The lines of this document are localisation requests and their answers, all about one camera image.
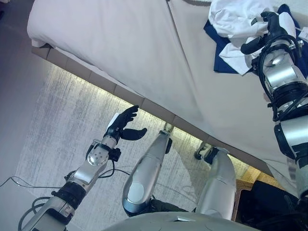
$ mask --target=gray carpet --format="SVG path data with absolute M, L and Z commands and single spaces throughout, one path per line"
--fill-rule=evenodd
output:
M 21 153 L 16 175 L 37 186 L 64 184 L 63 176 L 80 166 L 92 139 L 100 139 L 116 112 L 131 105 L 102 89 L 55 67 L 41 90 Z M 164 121 L 139 110 L 131 128 L 148 128 L 142 140 L 121 140 L 116 168 L 131 171 L 164 126 Z M 200 140 L 179 129 L 173 131 L 173 145 L 165 156 L 154 195 L 157 199 L 193 210 L 209 172 L 209 166 L 195 160 Z M 240 177 L 247 165 L 232 160 Z M 84 231 L 99 231 L 127 218 L 122 189 L 127 176 L 116 172 L 98 180 L 78 208 L 72 222 Z M 35 196 L 50 195 L 49 189 L 29 189 Z

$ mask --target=navy blue cloth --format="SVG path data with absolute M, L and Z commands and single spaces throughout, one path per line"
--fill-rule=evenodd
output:
M 211 37 L 211 39 L 213 39 L 216 42 L 214 71 L 220 72 L 220 73 L 237 74 L 237 71 L 235 71 L 225 61 L 223 61 L 222 58 L 219 57 L 220 52 L 225 48 L 225 46 L 228 43 L 230 43 L 230 40 L 228 38 L 219 36 L 209 21 L 206 22 L 204 26 L 204 30 Z
M 292 17 L 289 7 L 286 4 L 283 4 L 279 7 L 277 13 L 281 14 L 282 12 L 287 12 Z M 298 22 L 292 17 L 294 24 L 297 28 L 300 28 Z M 234 73 L 235 71 L 230 67 L 222 58 L 219 57 L 220 52 L 225 48 L 225 46 L 230 42 L 228 38 L 221 37 L 217 34 L 214 27 L 210 24 L 209 21 L 206 22 L 204 26 L 204 31 L 216 42 L 216 53 L 214 61 L 214 71 L 220 73 Z M 300 31 L 296 30 L 296 37 L 298 38 Z M 302 50 L 302 57 L 298 60 L 297 66 L 303 73 L 304 77 L 308 76 L 308 44 L 304 41 L 304 46 Z

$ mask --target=robotic hand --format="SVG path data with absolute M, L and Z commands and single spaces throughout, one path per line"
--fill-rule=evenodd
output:
M 263 47 L 252 66 L 271 102 L 279 148 L 296 162 L 297 192 L 303 198 L 308 195 L 308 83 L 296 66 L 303 41 L 292 36 L 295 26 L 289 14 L 263 12 L 261 17 L 268 22 L 268 33 L 243 44 L 241 52 Z
M 137 115 L 133 106 L 114 118 L 103 139 L 94 140 L 86 154 L 86 161 L 75 172 L 66 176 L 66 184 L 51 197 L 37 214 L 25 225 L 23 231 L 64 231 L 75 210 L 95 184 L 108 160 L 118 161 L 121 151 L 114 147 L 120 138 L 135 141 L 141 139 L 147 129 L 124 129 Z

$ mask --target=bed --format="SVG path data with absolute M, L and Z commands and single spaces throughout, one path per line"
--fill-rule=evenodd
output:
M 296 194 L 253 74 L 213 71 L 208 2 L 36 0 L 33 53 L 204 142 L 227 148 Z

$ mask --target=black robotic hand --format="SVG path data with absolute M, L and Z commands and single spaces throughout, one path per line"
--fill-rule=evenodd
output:
M 120 138 L 128 141 L 141 139 L 147 132 L 146 128 L 142 130 L 124 129 L 127 123 L 133 121 L 134 117 L 137 116 L 136 112 L 138 112 L 138 108 L 139 106 L 135 105 L 119 114 L 113 124 L 107 129 L 104 137 L 111 136 L 116 139 L 116 142 L 118 142 Z
M 249 43 L 244 43 L 241 46 L 241 52 L 243 54 L 252 54 L 257 50 L 264 47 L 271 39 L 280 36 L 280 35 L 287 35 L 288 33 L 284 28 L 282 28 L 279 24 L 279 15 L 274 12 L 262 12 L 261 17 L 263 18 L 264 22 L 268 22 L 268 33 L 262 37 L 257 37 L 254 40 L 250 41 Z M 256 23 L 257 20 L 254 19 L 251 22 L 251 25 Z

